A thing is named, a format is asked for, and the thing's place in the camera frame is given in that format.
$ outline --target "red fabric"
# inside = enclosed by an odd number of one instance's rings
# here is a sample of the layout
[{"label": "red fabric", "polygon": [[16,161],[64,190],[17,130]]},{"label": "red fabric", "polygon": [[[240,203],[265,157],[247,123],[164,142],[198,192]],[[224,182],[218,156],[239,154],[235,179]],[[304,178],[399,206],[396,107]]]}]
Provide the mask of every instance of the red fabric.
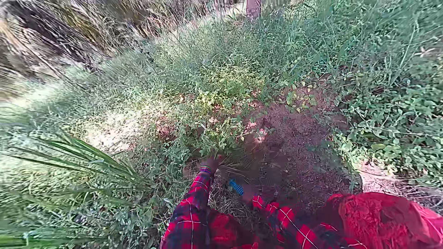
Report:
[{"label": "red fabric", "polygon": [[443,248],[443,218],[405,198],[382,193],[336,196],[346,236],[371,249]]},{"label": "red fabric", "polygon": [[[161,249],[268,248],[243,229],[232,215],[208,206],[211,179],[199,174],[175,208]],[[296,249],[443,248],[443,218],[417,203],[381,193],[334,195],[315,224],[303,224],[296,212],[279,203],[253,198],[280,245]]]}]

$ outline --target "vegetation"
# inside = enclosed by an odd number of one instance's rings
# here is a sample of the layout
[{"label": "vegetation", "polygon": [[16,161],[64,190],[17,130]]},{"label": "vegetation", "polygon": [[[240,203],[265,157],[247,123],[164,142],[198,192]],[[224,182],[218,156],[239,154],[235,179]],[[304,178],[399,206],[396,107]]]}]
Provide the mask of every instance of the vegetation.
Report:
[{"label": "vegetation", "polygon": [[[241,151],[253,101],[309,112],[318,99],[296,89],[328,96],[336,111],[317,115],[324,124],[346,117],[348,130],[331,139],[343,170],[376,159],[442,187],[442,8],[305,1],[165,34],[96,73],[70,68],[47,99],[3,112],[2,241],[157,246],[187,190],[183,168]],[[136,136],[133,148],[112,159],[98,149],[111,154],[113,135],[94,136],[106,133]]]}]

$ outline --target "blue tool handle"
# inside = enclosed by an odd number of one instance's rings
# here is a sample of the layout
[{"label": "blue tool handle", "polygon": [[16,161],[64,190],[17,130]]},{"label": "blue tool handle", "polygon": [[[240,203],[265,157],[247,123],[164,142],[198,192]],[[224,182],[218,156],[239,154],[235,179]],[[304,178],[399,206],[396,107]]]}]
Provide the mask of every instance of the blue tool handle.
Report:
[{"label": "blue tool handle", "polygon": [[235,189],[235,191],[237,191],[237,194],[243,195],[243,188],[241,187],[241,185],[238,185],[237,183],[235,183],[234,179],[229,180],[229,186],[231,186],[233,189]]}]

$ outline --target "plaid sleeve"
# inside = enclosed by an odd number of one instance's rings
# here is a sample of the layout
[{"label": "plaid sleeve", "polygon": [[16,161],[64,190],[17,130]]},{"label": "plaid sleeve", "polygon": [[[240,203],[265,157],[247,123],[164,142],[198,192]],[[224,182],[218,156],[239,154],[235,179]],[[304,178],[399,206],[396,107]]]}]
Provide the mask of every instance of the plaid sleeve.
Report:
[{"label": "plaid sleeve", "polygon": [[198,174],[185,198],[175,208],[160,248],[206,248],[210,176]]},{"label": "plaid sleeve", "polygon": [[274,236],[285,248],[301,249],[367,249],[358,240],[342,236],[333,226],[320,223],[311,229],[295,218],[295,210],[279,203],[266,204],[261,196],[253,197],[253,207],[267,218]]}]

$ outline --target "bare soil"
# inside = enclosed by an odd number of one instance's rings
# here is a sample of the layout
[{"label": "bare soil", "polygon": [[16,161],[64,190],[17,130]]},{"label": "bare soil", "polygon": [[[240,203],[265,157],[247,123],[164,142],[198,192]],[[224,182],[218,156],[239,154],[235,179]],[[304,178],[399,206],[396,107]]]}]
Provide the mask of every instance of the bare soil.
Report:
[{"label": "bare soil", "polygon": [[249,125],[264,134],[245,138],[249,160],[254,161],[246,176],[259,192],[308,215],[331,195],[350,193],[350,181],[333,167],[337,161],[331,162],[321,146],[329,139],[328,127],[310,114],[290,113],[284,105],[266,111],[267,115]]}]

